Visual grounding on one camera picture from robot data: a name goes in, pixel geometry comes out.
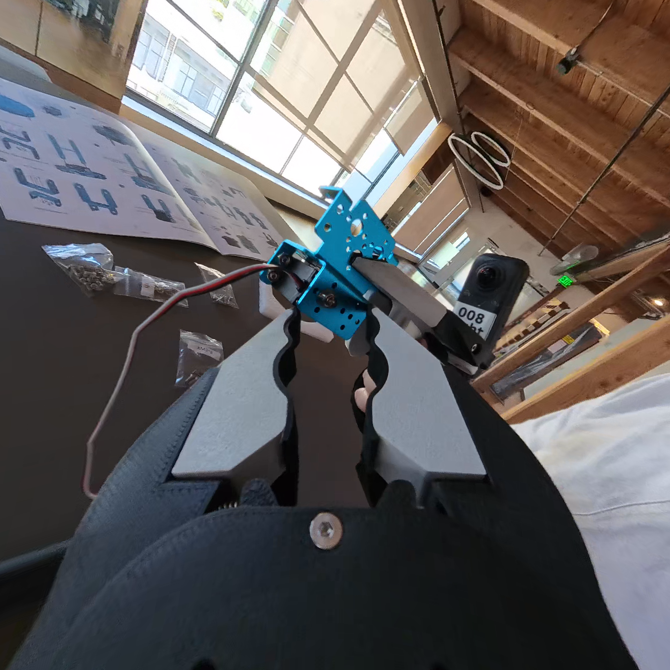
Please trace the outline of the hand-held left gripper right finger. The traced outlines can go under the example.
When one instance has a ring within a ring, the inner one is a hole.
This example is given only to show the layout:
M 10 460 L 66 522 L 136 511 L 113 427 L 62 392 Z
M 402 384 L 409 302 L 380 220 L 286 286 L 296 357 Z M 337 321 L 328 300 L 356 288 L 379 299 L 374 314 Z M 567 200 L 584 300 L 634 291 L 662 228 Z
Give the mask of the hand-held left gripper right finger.
M 408 482 L 423 507 L 434 484 L 482 483 L 486 468 L 440 361 L 378 307 L 369 310 L 371 349 L 355 389 L 372 385 L 356 473 L 370 506 Z

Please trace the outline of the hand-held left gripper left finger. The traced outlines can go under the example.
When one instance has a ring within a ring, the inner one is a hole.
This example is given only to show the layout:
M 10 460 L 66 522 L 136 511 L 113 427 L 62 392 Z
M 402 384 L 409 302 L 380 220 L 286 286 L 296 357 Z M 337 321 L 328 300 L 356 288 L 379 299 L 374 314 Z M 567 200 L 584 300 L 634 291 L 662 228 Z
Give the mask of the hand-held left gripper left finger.
M 175 479 L 227 481 L 236 492 L 262 479 L 278 503 L 297 503 L 298 431 L 288 387 L 299 340 L 293 308 L 224 360 L 172 467 Z

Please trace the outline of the blue metal toy robot arm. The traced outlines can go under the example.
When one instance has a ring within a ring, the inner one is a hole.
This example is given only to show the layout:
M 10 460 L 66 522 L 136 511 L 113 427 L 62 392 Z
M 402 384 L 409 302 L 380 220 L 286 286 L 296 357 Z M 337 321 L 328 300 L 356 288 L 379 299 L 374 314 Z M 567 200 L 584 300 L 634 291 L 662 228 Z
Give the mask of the blue metal toy robot arm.
M 279 291 L 302 315 L 349 340 L 364 323 L 368 296 L 375 287 L 355 269 L 363 259 L 397 266 L 395 240 L 372 207 L 356 204 L 342 188 L 320 188 L 330 205 L 315 225 L 315 251 L 284 240 L 269 260 L 261 280 Z

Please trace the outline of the dark desk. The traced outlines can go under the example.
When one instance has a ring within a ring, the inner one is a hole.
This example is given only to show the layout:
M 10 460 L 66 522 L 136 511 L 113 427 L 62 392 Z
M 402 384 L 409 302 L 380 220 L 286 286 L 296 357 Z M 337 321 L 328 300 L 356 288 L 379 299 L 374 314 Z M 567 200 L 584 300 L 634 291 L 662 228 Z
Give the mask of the dark desk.
M 172 240 L 90 235 L 8 220 L 1 212 L 1 561 L 69 540 L 88 509 L 80 488 L 89 435 L 118 379 L 133 329 L 156 302 L 86 296 L 44 245 L 100 242 L 123 267 L 201 281 L 195 262 L 226 273 L 249 262 Z M 133 442 L 183 393 L 174 386 L 180 330 L 232 354 L 268 324 L 259 281 L 234 285 L 238 309 L 208 296 L 176 307 L 139 338 L 131 370 L 96 440 L 98 489 Z M 350 392 L 363 370 L 344 342 L 301 336 L 290 384 L 299 431 L 302 507 L 366 507 L 355 466 L 361 437 Z

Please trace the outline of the round grey ceiling fixture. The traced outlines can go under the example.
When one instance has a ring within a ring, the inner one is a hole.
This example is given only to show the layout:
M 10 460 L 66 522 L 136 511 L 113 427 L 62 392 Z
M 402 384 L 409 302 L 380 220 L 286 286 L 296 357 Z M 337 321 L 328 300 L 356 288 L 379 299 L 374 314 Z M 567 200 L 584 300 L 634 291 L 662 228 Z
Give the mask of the round grey ceiling fixture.
M 579 244 L 567 252 L 556 265 L 552 266 L 549 273 L 559 277 L 578 265 L 594 260 L 599 256 L 599 252 L 599 248 L 595 245 Z

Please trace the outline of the black wrapped rack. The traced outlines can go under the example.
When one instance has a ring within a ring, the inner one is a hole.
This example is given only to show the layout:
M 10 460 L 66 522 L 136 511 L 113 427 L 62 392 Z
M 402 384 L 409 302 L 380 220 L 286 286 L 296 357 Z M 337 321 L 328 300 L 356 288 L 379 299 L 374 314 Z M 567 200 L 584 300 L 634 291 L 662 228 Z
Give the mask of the black wrapped rack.
M 525 390 L 532 383 L 557 369 L 562 364 L 596 345 L 602 339 L 602 333 L 593 323 L 580 326 L 564 336 L 528 363 L 495 382 L 491 391 L 499 401 Z

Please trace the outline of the window with beige roller shade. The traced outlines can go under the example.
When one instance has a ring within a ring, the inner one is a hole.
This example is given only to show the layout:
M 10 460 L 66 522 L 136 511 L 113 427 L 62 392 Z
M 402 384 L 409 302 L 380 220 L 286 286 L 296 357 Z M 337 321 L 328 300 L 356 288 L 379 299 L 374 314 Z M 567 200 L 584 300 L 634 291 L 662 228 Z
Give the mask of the window with beige roller shade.
M 424 256 L 469 208 L 457 170 L 451 165 L 421 204 L 393 231 L 396 245 Z

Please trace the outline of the person's white t-shirt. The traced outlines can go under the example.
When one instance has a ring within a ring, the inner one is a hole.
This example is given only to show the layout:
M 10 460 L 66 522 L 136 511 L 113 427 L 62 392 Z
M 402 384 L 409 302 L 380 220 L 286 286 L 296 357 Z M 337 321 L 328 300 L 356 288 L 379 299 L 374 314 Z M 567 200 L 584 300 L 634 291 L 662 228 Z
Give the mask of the person's white t-shirt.
M 669 668 L 669 374 L 513 425 L 567 503 L 640 669 Z

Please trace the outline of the group of clear screw bags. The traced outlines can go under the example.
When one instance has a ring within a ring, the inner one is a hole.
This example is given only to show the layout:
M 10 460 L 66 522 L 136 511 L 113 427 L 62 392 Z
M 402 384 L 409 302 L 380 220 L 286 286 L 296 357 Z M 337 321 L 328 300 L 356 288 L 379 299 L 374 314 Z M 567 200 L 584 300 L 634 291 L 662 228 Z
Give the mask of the group of clear screw bags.
M 111 292 L 163 303 L 186 288 L 180 281 L 114 265 L 112 252 L 99 243 L 46 245 L 43 250 L 90 297 Z M 223 359 L 221 342 L 206 334 L 180 330 L 175 386 L 180 389 L 191 387 Z

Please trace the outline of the large grid window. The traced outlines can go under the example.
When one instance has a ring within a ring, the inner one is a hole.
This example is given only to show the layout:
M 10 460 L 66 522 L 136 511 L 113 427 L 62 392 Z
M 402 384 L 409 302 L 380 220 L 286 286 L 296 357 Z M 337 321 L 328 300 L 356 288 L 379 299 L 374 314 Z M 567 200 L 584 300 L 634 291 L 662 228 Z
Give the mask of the large grid window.
M 316 193 L 407 154 L 422 79 L 394 1 L 149 1 L 127 90 Z

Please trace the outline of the open assembly instruction manual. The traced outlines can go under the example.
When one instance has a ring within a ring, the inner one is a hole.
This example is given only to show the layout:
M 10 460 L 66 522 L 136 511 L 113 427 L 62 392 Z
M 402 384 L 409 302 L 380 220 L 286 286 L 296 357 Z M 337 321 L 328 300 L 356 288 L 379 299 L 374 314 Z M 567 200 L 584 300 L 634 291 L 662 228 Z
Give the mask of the open assembly instruction manual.
M 256 187 L 224 166 L 5 79 L 1 210 L 17 222 L 184 241 L 261 262 L 286 238 Z

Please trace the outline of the white foam frame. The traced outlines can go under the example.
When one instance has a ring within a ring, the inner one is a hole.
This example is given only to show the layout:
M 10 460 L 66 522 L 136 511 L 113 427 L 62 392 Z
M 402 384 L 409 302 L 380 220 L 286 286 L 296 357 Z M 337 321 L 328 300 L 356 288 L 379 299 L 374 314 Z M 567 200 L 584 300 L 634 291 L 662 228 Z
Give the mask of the white foam frame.
M 284 311 L 285 308 L 274 296 L 272 287 L 263 281 L 259 281 L 259 313 L 270 320 L 274 320 Z M 329 343 L 334 339 L 334 334 L 330 330 L 316 322 L 301 319 L 300 331 L 301 334 L 324 343 Z

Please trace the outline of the thick wooden post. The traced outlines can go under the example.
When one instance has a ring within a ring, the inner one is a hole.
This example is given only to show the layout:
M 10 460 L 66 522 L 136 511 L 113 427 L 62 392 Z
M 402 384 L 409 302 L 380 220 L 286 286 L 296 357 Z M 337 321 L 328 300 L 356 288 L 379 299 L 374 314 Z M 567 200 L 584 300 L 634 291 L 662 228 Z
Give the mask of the thick wooden post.
M 627 339 L 536 396 L 507 410 L 502 418 L 522 423 L 601 397 L 669 362 L 669 316 Z

